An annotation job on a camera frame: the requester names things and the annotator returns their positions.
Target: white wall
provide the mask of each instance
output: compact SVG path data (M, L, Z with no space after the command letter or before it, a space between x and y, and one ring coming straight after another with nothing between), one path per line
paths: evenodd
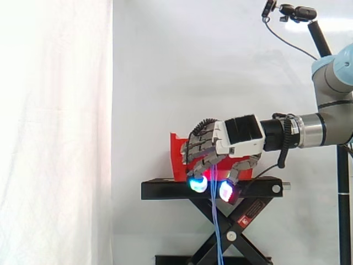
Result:
M289 1L320 18L351 18L353 2ZM312 59L275 39L261 22L265 0L116 0L114 5L113 199L115 264L152 265L156 254L191 255L212 225L188 201L140 200L140 183L171 177L169 132L203 118L315 112ZM285 39L317 55L308 32ZM353 32L330 32L333 52ZM266 153L258 171L278 153ZM335 148L291 150L273 176L292 183L246 235L275 264L337 264Z

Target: robotic arm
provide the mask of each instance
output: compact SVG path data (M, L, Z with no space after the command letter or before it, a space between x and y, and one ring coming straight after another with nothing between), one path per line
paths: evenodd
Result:
M255 115L204 124L181 148L184 162L203 157L188 172L200 178L226 156L249 160L233 165L228 180L236 185L241 170L256 166L263 150L282 150L278 167L291 148L342 145L353 142L353 44L335 56L312 65L312 80L318 112L306 115L274 114L259 121Z

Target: red box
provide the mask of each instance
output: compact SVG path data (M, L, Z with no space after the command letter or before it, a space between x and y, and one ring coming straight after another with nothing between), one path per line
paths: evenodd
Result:
M186 165L183 164L183 157L180 153L181 146L186 141L187 139L180 139L176 134L170 134L170 158L172 160L174 180L177 182L186 182ZM234 163L247 160L248 158L248 156L242 158L230 158L227 156L224 160L217 164L217 180L221 181L226 179ZM200 159L202 159L202 157L190 163L189 168L193 168L195 163ZM241 171L239 174L239 180L249 180L252 178L252 174L252 169ZM209 169L206 170L203 175L208 180L211 179L211 171Z

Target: warning label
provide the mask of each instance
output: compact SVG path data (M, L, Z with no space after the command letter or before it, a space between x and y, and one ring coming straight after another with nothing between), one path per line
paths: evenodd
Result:
M261 200L256 200L248 209L248 211L240 217L238 220L238 224L242 228L246 228L258 214L262 211L263 208L265 208L265 203L263 203Z

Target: blue wire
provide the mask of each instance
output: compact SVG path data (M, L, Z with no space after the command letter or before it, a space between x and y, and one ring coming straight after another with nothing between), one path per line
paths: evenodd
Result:
M217 218L216 197L217 197L217 166L211 168L211 202L212 202L212 219L215 225L215 234L217 239L217 262L218 265L224 265L223 253L221 247L220 227Z

